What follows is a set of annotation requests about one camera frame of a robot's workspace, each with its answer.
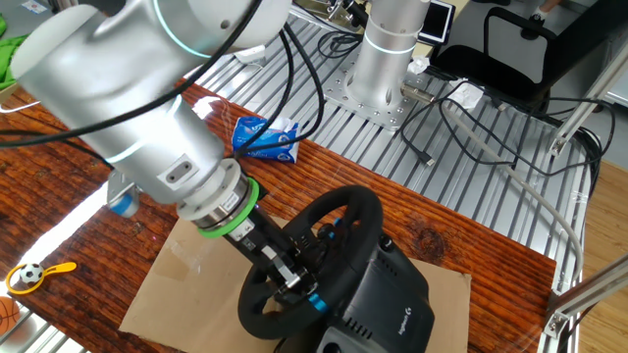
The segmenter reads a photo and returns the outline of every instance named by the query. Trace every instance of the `blue package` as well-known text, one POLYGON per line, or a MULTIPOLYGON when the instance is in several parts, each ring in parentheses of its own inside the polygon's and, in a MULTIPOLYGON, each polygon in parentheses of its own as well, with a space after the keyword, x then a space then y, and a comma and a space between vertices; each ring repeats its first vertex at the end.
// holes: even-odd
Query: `blue package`
MULTIPOLYGON (((255 134, 267 120, 257 117, 242 117, 237 120, 232 137, 232 146, 237 150, 244 142, 255 134)), ((262 146, 270 143, 284 142, 296 138, 299 134, 298 123, 292 123, 290 119, 278 118, 271 127, 266 130, 251 147, 262 146)), ((287 146, 275 147, 245 154, 245 156, 269 159, 273 161, 296 163, 298 154, 298 142, 287 146)))

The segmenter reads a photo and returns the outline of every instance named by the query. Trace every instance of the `steering wheel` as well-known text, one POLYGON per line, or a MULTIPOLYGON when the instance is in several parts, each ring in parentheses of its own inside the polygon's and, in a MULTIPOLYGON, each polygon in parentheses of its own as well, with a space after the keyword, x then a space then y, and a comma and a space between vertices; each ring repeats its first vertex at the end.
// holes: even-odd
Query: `steering wheel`
POLYGON ((317 274, 318 288, 281 312, 263 313, 273 289, 266 274, 252 267, 239 296, 237 313, 242 326, 262 339, 278 339, 299 333, 322 319, 350 295, 362 279, 373 250, 382 234, 384 215, 377 195, 364 186, 344 186, 312 202, 290 223, 284 232, 298 238, 335 209, 347 206, 342 223, 359 225, 345 240, 338 256, 325 260, 317 274))

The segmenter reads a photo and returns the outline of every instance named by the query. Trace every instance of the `green cloth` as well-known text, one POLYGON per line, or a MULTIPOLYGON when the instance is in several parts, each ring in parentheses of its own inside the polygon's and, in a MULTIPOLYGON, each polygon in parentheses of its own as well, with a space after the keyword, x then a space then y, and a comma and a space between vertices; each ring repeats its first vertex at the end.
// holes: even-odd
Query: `green cloth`
MULTIPOLYGON (((0 14, 0 35, 7 30, 7 23, 1 15, 2 14, 0 14)), ((13 54, 16 53, 18 47, 27 37, 28 35, 23 35, 15 38, 0 40, 0 89, 5 89, 16 82, 11 74, 9 66, 11 65, 13 54)))
POLYGON ((2 18, 2 14, 0 14, 0 35, 4 34, 5 30, 7 30, 7 22, 2 18))

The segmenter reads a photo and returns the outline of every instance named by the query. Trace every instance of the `soccer ball keychain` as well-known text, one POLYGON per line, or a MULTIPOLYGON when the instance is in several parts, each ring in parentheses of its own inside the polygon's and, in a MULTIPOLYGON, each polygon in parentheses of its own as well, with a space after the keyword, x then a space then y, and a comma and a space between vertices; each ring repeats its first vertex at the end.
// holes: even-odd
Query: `soccer ball keychain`
POLYGON ((76 268, 77 268, 77 264, 75 263, 65 263, 61 265, 56 265, 46 270, 44 270, 41 266, 37 264, 18 265, 9 272, 5 282, 7 283, 7 288, 9 289, 11 293, 18 294, 18 295, 29 294, 35 291, 43 283, 43 279, 46 278, 46 276, 53 275, 53 274, 68 273, 70 271, 73 271, 76 268), (22 279, 24 283, 26 284, 35 283, 35 285, 26 290, 14 289, 11 286, 11 277, 17 271, 20 271, 20 278, 22 279))

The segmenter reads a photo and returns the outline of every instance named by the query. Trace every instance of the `black chair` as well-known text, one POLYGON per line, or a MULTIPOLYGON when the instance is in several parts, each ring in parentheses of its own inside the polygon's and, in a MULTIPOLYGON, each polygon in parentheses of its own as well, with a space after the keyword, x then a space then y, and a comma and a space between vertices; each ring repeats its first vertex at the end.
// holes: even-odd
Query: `black chair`
POLYGON ((467 46, 454 45, 433 59, 432 65, 446 73, 468 77, 483 84, 506 101, 532 107, 544 97, 549 97, 551 87, 561 77, 626 22, 628 0, 599 0, 558 36, 540 25, 495 7, 484 19, 484 53, 467 46), (530 29, 548 41, 541 82, 534 83, 489 55, 491 17, 530 29))

